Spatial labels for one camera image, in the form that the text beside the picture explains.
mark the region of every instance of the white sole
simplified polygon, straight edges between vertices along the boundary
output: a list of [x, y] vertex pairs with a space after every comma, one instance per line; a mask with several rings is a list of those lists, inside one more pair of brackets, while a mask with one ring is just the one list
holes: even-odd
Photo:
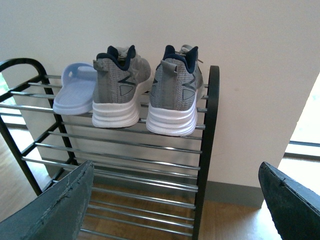
[[195, 93], [192, 106], [185, 111], [156, 108], [149, 104], [146, 128], [155, 134], [187, 136], [196, 129], [197, 101], [204, 95], [204, 87]]
[[92, 124], [97, 128], [125, 128], [136, 124], [140, 118], [139, 96], [150, 90], [153, 76], [138, 84], [131, 101], [126, 103], [92, 103]]
[[80, 115], [90, 112], [92, 110], [92, 100], [80, 106], [65, 106], [54, 102], [53, 111], [60, 115]]

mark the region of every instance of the shoe rack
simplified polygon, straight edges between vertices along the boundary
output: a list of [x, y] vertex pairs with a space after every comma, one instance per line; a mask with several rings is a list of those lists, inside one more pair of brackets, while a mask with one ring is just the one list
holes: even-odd
[[[141, 102], [139, 122], [128, 128], [96, 128], [90, 112], [55, 114], [53, 99], [60, 76], [48, 75], [30, 58], [0, 62], [0, 72], [15, 65], [31, 66], [37, 75], [1, 95], [0, 108], [18, 109], [22, 116], [32, 113], [34, 121], [45, 115], [53, 123], [48, 122], [41, 133], [29, 128], [34, 142], [21, 150], [3, 115], [0, 118], [0, 132], [35, 193], [40, 195], [88, 159], [95, 165], [91, 201], [78, 239], [198, 239], [218, 114], [218, 66], [210, 67], [207, 94], [197, 108], [196, 130], [189, 136], [171, 137], [146, 129], [143, 113], [148, 112], [148, 100]], [[34, 93], [35, 88], [43, 94]], [[25, 104], [3, 103], [11, 97]], [[24, 100], [28, 98], [33, 105]], [[41, 101], [49, 107], [39, 106]], [[61, 144], [51, 143], [51, 138]], [[29, 157], [35, 149], [41, 159]], [[40, 188], [27, 162], [47, 167], [51, 181], [46, 187]]]

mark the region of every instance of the slide sandal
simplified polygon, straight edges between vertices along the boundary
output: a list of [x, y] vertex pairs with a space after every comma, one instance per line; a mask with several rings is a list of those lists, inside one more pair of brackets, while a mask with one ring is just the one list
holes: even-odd
[[62, 89], [53, 100], [53, 111], [62, 115], [79, 115], [92, 110], [92, 95], [97, 71], [85, 62], [68, 65], [62, 72]]

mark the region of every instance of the sneaker logo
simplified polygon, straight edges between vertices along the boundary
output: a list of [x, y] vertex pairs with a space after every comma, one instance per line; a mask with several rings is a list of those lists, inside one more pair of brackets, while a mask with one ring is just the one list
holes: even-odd
[[118, 83], [121, 83], [121, 84], [129, 84], [129, 85], [133, 85], [135, 86], [136, 83], [134, 82], [131, 82], [131, 81], [127, 81], [129, 78], [131, 78], [133, 76], [133, 74], [131, 72], [129, 72], [130, 74], [128, 76], [126, 76], [124, 79], [121, 79], [118, 81]]
[[[153, 83], [152, 83], [152, 84], [157, 84], [157, 83], [158, 83], [158, 81], [157, 81], [156, 79], [153, 79]], [[157, 88], [156, 85], [152, 85], [152, 88], [151, 88], [151, 95], [152, 95], [152, 96], [155, 96], [155, 94], [156, 94], [156, 88]]]
[[118, 81], [118, 83], [121, 83], [121, 84], [128, 84], [128, 85], [131, 85], [131, 86], [128, 86], [128, 85], [120, 85], [120, 95], [121, 96], [124, 96], [128, 93], [130, 93], [134, 87], [136, 85], [135, 82], [131, 82], [131, 81], [127, 81], [128, 79], [130, 79], [131, 77], [133, 76], [133, 74], [131, 72], [129, 72], [129, 75], [126, 76], [124, 79], [121, 79]]
[[195, 83], [196, 77], [193, 74], [192, 74], [192, 76], [193, 76], [193, 79], [191, 81], [182, 84], [182, 86], [188, 88], [188, 89], [183, 89], [183, 92], [182, 92], [182, 99], [183, 100], [187, 100], [196, 94], [195, 93], [196, 92], [196, 83]]
[[196, 91], [196, 77], [192, 74], [193, 79], [189, 82], [183, 83], [182, 86], [188, 88], [188, 89], [192, 89], [193, 91]]

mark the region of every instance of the gray sneaker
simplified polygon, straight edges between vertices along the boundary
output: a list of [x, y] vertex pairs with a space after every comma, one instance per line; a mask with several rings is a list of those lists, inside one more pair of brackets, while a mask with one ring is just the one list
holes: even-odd
[[109, 46], [93, 61], [97, 82], [93, 91], [92, 123], [99, 128], [123, 128], [136, 124], [140, 117], [139, 96], [153, 82], [150, 65], [132, 45]]
[[173, 46], [166, 46], [155, 71], [146, 128], [161, 135], [191, 134], [198, 118], [196, 103], [204, 90], [198, 47], [183, 45], [181, 51], [176, 52]]

